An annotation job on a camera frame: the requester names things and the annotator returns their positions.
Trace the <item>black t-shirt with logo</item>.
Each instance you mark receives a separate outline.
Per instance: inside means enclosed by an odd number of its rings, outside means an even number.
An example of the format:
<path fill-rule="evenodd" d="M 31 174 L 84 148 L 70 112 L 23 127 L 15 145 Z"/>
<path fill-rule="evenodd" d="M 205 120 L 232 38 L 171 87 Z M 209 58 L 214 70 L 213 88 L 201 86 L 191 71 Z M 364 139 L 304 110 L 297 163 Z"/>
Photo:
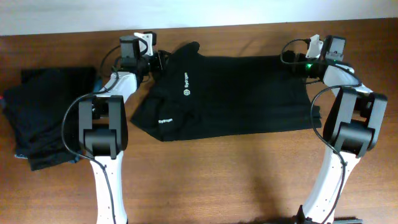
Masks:
<path fill-rule="evenodd" d="M 172 53 L 131 122 L 160 141 L 319 128 L 296 55 L 214 57 L 191 42 Z"/>

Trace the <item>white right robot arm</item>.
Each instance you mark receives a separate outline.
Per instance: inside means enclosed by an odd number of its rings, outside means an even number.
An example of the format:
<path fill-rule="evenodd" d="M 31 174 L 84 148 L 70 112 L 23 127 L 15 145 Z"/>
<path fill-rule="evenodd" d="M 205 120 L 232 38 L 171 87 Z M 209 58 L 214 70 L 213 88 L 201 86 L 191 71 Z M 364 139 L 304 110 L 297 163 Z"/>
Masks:
<path fill-rule="evenodd" d="M 335 209 L 351 172 L 377 143 L 387 96 L 370 90 L 350 64 L 337 59 L 293 62 L 293 66 L 297 65 L 306 70 L 317 68 L 317 78 L 326 85 L 314 96 L 314 101 L 330 90 L 335 101 L 322 132 L 314 121 L 310 122 L 314 133 L 325 144 L 325 154 L 315 185 L 299 207 L 294 222 L 334 223 Z"/>

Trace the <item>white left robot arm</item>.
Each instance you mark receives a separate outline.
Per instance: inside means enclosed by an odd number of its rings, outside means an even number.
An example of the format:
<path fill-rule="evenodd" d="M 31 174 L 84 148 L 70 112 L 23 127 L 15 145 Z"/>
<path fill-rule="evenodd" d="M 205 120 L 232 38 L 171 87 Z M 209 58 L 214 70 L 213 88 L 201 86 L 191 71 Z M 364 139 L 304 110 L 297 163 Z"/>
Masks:
<path fill-rule="evenodd" d="M 97 223 L 127 223 L 123 202 L 122 163 L 128 144 L 125 103 L 149 72 L 164 70 L 169 52 L 134 58 L 124 57 L 121 68 L 113 68 L 109 81 L 97 93 L 78 102 L 78 141 L 93 169 Z"/>

